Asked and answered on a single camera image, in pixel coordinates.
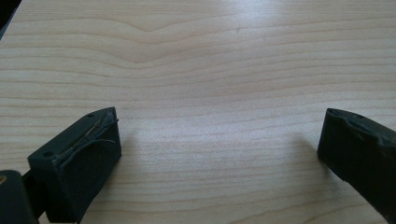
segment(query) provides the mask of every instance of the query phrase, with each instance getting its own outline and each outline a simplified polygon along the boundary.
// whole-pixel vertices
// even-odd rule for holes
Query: dark object
[[[1,172],[0,223],[37,223],[44,211],[50,222],[80,222],[121,156],[117,122],[114,107],[95,111],[30,155],[23,178]]]
[[[388,223],[396,223],[396,132],[361,115],[328,109],[318,156]]]
[[[0,40],[3,37],[12,16],[20,5],[21,0],[1,0],[0,1]]]

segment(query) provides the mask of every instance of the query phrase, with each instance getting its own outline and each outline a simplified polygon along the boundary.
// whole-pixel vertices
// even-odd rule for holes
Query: tabletop
[[[328,107],[396,129],[395,11],[23,0],[0,41],[0,170],[115,106],[123,156],[82,223],[386,223],[317,147]]]

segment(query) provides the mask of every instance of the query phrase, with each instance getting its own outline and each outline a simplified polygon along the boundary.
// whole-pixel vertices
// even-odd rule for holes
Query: black plastic part
[[[121,156],[114,107],[79,119],[29,156],[34,180],[44,183],[50,222],[80,222]]]
[[[38,224],[21,174],[16,171],[0,171],[0,209],[2,224]]]
[[[330,108],[318,156],[388,223],[396,223],[396,132],[361,115]]]

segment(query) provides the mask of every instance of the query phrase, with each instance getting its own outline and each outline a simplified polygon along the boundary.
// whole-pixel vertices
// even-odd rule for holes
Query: wood grain
[[[0,42],[0,169],[114,105],[123,157],[83,223],[385,223],[316,147],[327,107],[396,129],[395,11],[24,0]]]

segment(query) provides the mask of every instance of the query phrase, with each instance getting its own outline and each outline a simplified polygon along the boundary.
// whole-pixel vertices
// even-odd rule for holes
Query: wooden table
[[[83,223],[385,223],[316,150],[328,107],[396,129],[395,12],[24,0],[0,42],[0,170],[114,105],[123,157]]]

